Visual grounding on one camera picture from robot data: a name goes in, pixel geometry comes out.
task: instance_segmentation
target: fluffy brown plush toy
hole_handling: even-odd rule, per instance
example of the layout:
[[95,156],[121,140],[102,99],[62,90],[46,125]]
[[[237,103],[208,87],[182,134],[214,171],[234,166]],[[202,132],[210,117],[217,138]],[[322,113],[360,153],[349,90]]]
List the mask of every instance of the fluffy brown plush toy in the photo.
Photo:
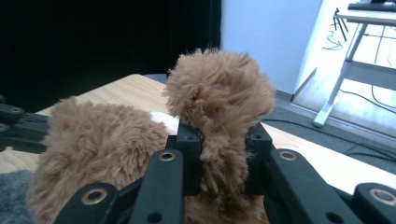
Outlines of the fluffy brown plush toy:
[[46,152],[39,157],[27,193],[36,223],[53,223],[82,187],[106,182],[117,189],[146,172],[150,156],[165,147],[168,132],[150,113],[124,105],[55,105]]
[[263,197],[243,191],[245,134],[275,105],[267,77],[247,54],[216,50],[182,55],[170,73],[169,111],[204,136],[201,193],[186,199],[186,222],[263,223]]
[[[274,107],[274,89],[247,54],[197,50],[170,71],[164,95],[180,121],[204,135],[201,192],[186,198],[187,223],[264,223],[262,196],[243,194],[245,134]],[[52,223],[71,196],[93,182],[121,189],[144,175],[168,132],[129,106],[57,104],[27,202],[39,223]]]

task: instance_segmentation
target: plush toy head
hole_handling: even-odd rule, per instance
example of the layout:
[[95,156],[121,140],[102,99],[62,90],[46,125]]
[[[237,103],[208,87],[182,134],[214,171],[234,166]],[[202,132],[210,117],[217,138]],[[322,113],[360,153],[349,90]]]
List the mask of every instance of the plush toy head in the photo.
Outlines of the plush toy head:
[[187,222],[263,223],[262,197],[243,194],[245,134],[272,111],[274,88],[247,54],[224,51],[182,55],[170,75],[169,111],[204,136],[201,193],[187,199]]

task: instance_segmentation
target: black cable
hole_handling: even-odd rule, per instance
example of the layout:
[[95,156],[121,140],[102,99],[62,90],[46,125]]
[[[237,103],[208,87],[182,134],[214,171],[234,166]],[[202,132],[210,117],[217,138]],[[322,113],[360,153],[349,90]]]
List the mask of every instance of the black cable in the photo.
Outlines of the black cable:
[[390,161],[396,162],[396,153],[394,153],[394,152],[392,152],[392,151],[385,150],[385,149],[383,149],[383,148],[379,148],[379,147],[375,147],[375,146],[371,146],[371,145],[363,144],[363,143],[357,143],[357,142],[355,142],[355,141],[346,139],[346,138],[344,138],[344,137],[337,136],[337,135],[334,135],[334,134],[331,134],[331,133],[325,133],[325,132],[322,132],[322,131],[318,130],[317,128],[308,127],[308,126],[305,126],[305,125],[303,125],[303,124],[296,123],[296,122],[289,121],[289,120],[283,120],[283,119],[262,119],[262,121],[283,122],[283,123],[289,123],[289,124],[297,125],[297,126],[300,126],[300,127],[304,127],[304,128],[306,128],[306,129],[309,129],[309,130],[312,130],[312,131],[315,131],[315,132],[318,132],[318,133],[326,134],[326,135],[329,135],[329,136],[331,136],[331,137],[335,137],[335,138],[344,140],[344,141],[346,141],[346,142],[348,142],[348,143],[354,144],[354,147],[348,149],[346,152],[348,152],[349,150],[355,148],[356,146],[366,147],[366,148],[368,148],[368,149],[371,149],[372,151],[375,151],[375,152],[377,152],[377,153],[380,153],[380,154],[382,154],[382,155],[384,155],[384,156],[389,157],[389,160],[390,160]]
[[373,105],[376,105],[376,106],[378,106],[378,107],[380,107],[380,108],[382,108],[382,109],[385,109],[385,110],[387,110],[388,112],[390,112],[390,113],[392,113],[392,114],[396,114],[396,111],[393,111],[393,110],[391,110],[391,109],[388,109],[388,108],[386,108],[386,107],[384,107],[384,106],[382,106],[382,105],[378,105],[378,104],[376,104],[375,102],[371,101],[370,99],[368,99],[368,98],[366,98],[366,97],[364,97],[364,96],[362,96],[362,95],[357,94],[356,92],[352,92],[352,91],[343,91],[343,90],[341,90],[341,89],[340,89],[340,91],[343,92],[343,93],[348,93],[348,94],[352,94],[352,95],[359,96],[359,97],[363,98],[364,100],[366,100],[366,101],[372,103]]
[[396,39],[396,37],[393,36],[385,36],[385,35],[370,35],[370,34],[364,34],[365,36],[372,36],[372,37],[381,37],[381,38],[386,38],[386,39]]
[[332,47],[330,47],[330,48],[325,48],[325,47],[322,47],[322,48],[323,48],[323,49],[330,49],[330,50],[340,50],[340,49],[343,49],[344,47],[343,47],[343,45],[340,43],[339,40],[337,41],[337,43],[335,43],[335,42],[333,42],[332,40],[330,40],[330,37],[333,37],[333,36],[334,36],[335,30],[334,30],[334,31],[329,31],[329,32],[332,33],[332,34],[327,36],[327,40],[328,40],[330,43],[334,44],[334,46],[332,46]]
[[[390,29],[396,31],[396,26],[390,26]],[[392,63],[390,62],[389,57],[388,57],[388,63],[389,63],[389,65],[390,65],[390,67],[393,67]]]
[[382,28],[382,34],[379,38],[378,47],[376,47],[374,63],[376,63],[376,59],[378,57],[378,52],[379,52],[379,48],[381,47],[382,37],[384,36],[384,33],[385,33],[385,26]]
[[384,103],[381,103],[380,101],[378,101],[378,100],[375,98],[375,94],[374,94],[374,85],[372,85],[372,95],[373,95],[374,100],[375,100],[377,103],[379,103],[379,104],[381,104],[381,105],[384,105],[384,106],[387,106],[387,107],[390,107],[390,108],[393,108],[393,109],[396,109],[396,106],[393,106],[393,105],[386,105],[386,104],[384,104]]
[[376,156],[376,155],[372,155],[372,154],[370,154],[370,153],[365,153],[365,152],[351,152],[351,153],[348,153],[348,154],[345,154],[346,156],[353,156],[353,155],[360,155],[360,156],[368,156],[368,157],[373,157],[373,158],[377,158],[377,159],[380,159],[380,160],[384,160],[384,161],[393,161],[393,162],[396,162],[395,160],[393,160],[393,159],[389,159],[389,158],[385,158],[385,157],[382,157],[382,156]]

